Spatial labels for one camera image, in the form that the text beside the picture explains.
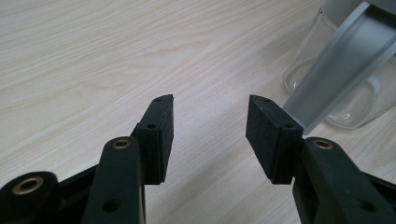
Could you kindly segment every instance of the mounting hole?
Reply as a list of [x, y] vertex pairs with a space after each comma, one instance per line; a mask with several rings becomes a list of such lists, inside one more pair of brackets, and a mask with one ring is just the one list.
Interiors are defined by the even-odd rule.
[[367, 211], [367, 212], [371, 212], [371, 213], [376, 212], [376, 207], [375, 207], [375, 205], [373, 205], [372, 203], [370, 203], [370, 202], [367, 201], [367, 200], [358, 199], [358, 200], [357, 200], [357, 203], [358, 203], [358, 207], [359, 207], [359, 208], [361, 208], [361, 209], [363, 209], [363, 210], [365, 210], [365, 211]]
[[314, 145], [323, 149], [332, 149], [332, 144], [325, 140], [315, 140]]
[[117, 211], [121, 206], [121, 201], [118, 199], [110, 199], [103, 204], [103, 211], [107, 213], [112, 213]]
[[115, 149], [123, 149], [131, 145], [131, 142], [125, 139], [118, 140], [113, 143]]
[[41, 187], [43, 185], [44, 179], [41, 176], [34, 176], [22, 180], [18, 183], [13, 189], [12, 192], [17, 195], [23, 195], [27, 193], [31, 193]]

